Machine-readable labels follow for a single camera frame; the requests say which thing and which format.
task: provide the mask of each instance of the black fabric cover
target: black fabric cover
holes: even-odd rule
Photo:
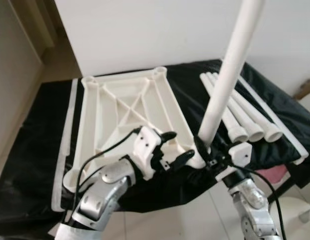
[[[167,78],[193,134],[197,134],[209,96],[199,75],[218,72],[219,60],[166,66]],[[251,66],[245,65],[241,75],[264,99],[283,123],[309,152],[305,164],[310,166],[310,113],[277,88]],[[0,178],[0,235],[44,239],[38,231],[56,223],[60,213],[51,210],[55,167],[69,103],[71,80],[42,84],[31,111],[20,128]],[[241,84],[236,89],[261,113],[267,116]],[[77,142],[83,87],[79,83],[71,136],[71,153],[66,159],[65,173],[71,168]],[[229,143],[227,131],[220,125],[218,136]],[[299,158],[291,143],[282,137],[274,143],[264,140],[253,144],[250,167],[266,169],[287,164]],[[202,169],[183,167],[172,174],[155,175],[130,188],[120,199],[121,210],[149,212],[185,204],[216,183]],[[72,194],[63,189],[62,206],[70,206]],[[28,233],[24,228],[31,227]]]

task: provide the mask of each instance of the wall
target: wall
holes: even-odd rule
[[[84,76],[220,58],[240,0],[55,0]],[[310,77],[310,0],[269,0],[248,62],[291,94]]]
[[[41,62],[7,0],[0,0],[0,154]]]

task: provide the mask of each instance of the floor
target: floor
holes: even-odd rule
[[[40,83],[81,77],[80,70],[67,39],[44,55],[45,68]],[[28,103],[19,124],[0,160],[0,172],[10,151],[18,129],[27,116],[35,97]],[[268,188],[259,179],[256,184],[267,194]],[[292,187],[285,196],[310,202],[310,185],[302,190]],[[50,231],[55,234],[57,227]],[[237,212],[226,187],[218,183],[190,203],[149,213],[116,212],[102,235],[103,240],[242,240],[243,234]]]

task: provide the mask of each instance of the robotic hand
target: robotic hand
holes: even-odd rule
[[[194,156],[189,150],[172,163],[163,159],[162,145],[176,137],[175,132],[159,134],[143,126],[134,142],[131,155],[106,165],[97,181],[84,193],[68,224],[61,224],[57,240],[100,239],[118,199],[142,178],[148,180],[155,172],[176,171]],[[208,153],[200,138],[194,142],[198,153],[206,162],[207,174],[223,180],[229,188],[233,202],[241,217],[241,227],[247,240],[280,240],[268,212],[267,198],[254,182],[241,171],[229,171],[233,163],[246,165],[250,160],[251,145],[239,143],[229,148],[227,154],[218,150]]]

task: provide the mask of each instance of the white strip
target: white strip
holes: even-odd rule
[[[239,82],[243,84],[246,90],[252,95],[252,97],[259,103],[259,105],[264,109],[264,111],[270,116],[273,122],[280,128],[286,138],[291,144],[296,148],[300,154],[300,158],[294,161],[294,164],[301,164],[305,158],[308,157],[308,152],[304,146],[297,140],[297,138],[290,132],[290,130],[283,124],[283,122],[278,118],[278,116],[273,112],[273,110],[261,99],[261,97],[254,91],[254,89],[241,77],[238,78]]]
[[[61,193],[63,185],[63,176],[65,170],[66,157],[70,154],[71,129],[73,126],[78,79],[73,79],[69,97],[69,105],[61,138],[58,160],[56,165],[53,194],[51,199],[51,209],[55,212],[63,212],[61,208]]]

